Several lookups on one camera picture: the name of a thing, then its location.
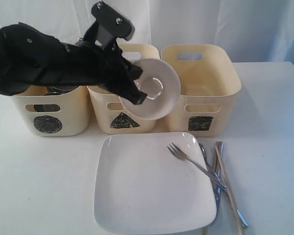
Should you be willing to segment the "black covered left robot arm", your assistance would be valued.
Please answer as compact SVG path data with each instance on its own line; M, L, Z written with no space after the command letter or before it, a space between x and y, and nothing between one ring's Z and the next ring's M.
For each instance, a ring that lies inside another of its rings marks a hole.
M142 69L111 44L67 44L25 24L0 29L0 94L13 96L30 86L99 86L134 105L146 94L135 85Z

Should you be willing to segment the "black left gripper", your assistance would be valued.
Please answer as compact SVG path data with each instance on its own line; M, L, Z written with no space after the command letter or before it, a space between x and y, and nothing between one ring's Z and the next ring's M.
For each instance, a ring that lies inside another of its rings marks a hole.
M134 105L144 102L147 94L134 83L143 70L125 59L116 43L102 49L82 41L80 45L68 45L68 49L63 66L64 86L100 86Z

